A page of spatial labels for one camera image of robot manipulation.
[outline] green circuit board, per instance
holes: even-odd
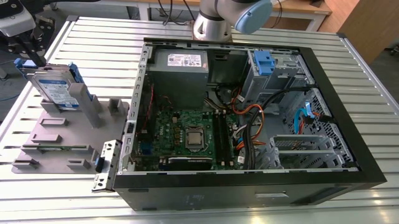
[[[212,117],[212,112],[199,111],[163,111],[158,113],[152,153],[151,157],[144,161],[147,163],[146,167],[150,167],[147,170],[156,169],[156,166],[151,164],[159,163],[159,157],[163,156],[208,157],[214,160],[214,170],[239,169],[239,164],[234,163],[234,166],[224,166],[216,163]],[[235,114],[226,115],[226,122],[228,125],[228,135],[231,136],[238,116]],[[203,133],[203,148],[187,148],[187,132],[192,130]],[[238,161],[234,158],[231,139],[230,150],[233,161]]]

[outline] aluminum workbench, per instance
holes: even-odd
[[[48,50],[50,63],[78,64],[100,100],[134,92],[143,38],[190,39],[190,27],[155,21],[80,17],[67,21]],[[399,107],[350,42],[335,34],[262,29],[233,32],[235,42],[311,47],[385,172],[387,183],[317,206],[135,212],[116,193],[91,193],[94,175],[11,172],[42,97],[28,83],[0,127],[0,222],[118,223],[399,223]]]

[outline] gray 3d printed holder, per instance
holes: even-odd
[[[106,141],[123,136],[128,103],[120,99],[99,102],[87,86],[74,83],[70,94],[79,111],[60,111],[42,102],[44,112],[14,161],[14,173],[94,174],[95,161]]]

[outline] floor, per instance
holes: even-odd
[[[43,12],[43,16],[51,16],[58,21],[58,30],[56,33],[62,27],[62,25],[66,22],[67,15],[70,14],[79,14],[82,16],[91,16],[91,17],[106,17],[106,18],[116,18],[116,19],[127,19],[138,18],[139,13],[138,10],[132,7],[110,7],[103,5],[95,5],[91,7],[92,11],[88,12],[87,10],[83,10],[82,5],[86,3],[59,3],[59,10],[52,11],[47,9]],[[178,19],[178,22],[184,22],[190,20],[190,14],[188,11],[180,11],[174,10],[172,16]],[[152,10],[152,20],[163,21],[164,16],[159,13],[159,11],[155,9]],[[10,60],[14,60],[18,58],[19,55],[11,55],[7,52],[0,51],[0,64],[3,62],[7,62]],[[14,102],[16,100],[16,95],[19,95],[20,91],[23,90],[27,80],[19,73],[19,71],[14,67],[14,63],[7,63],[4,65],[0,65],[0,67],[6,70],[8,73],[8,79],[4,81],[0,81],[0,123],[4,120],[8,111],[14,105]],[[386,88],[389,89],[390,93],[393,94],[397,101],[399,101],[399,54],[397,56],[390,56],[389,51],[383,51],[381,56],[377,58],[374,63],[371,64],[371,69],[374,70],[377,76],[379,77],[382,83],[385,84]]]

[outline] power supply label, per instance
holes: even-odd
[[[42,89],[51,97],[55,104],[62,107],[75,109],[79,107],[76,99],[70,95],[68,84],[64,80],[39,80]]]
[[[200,55],[168,55],[168,66],[202,67]]]

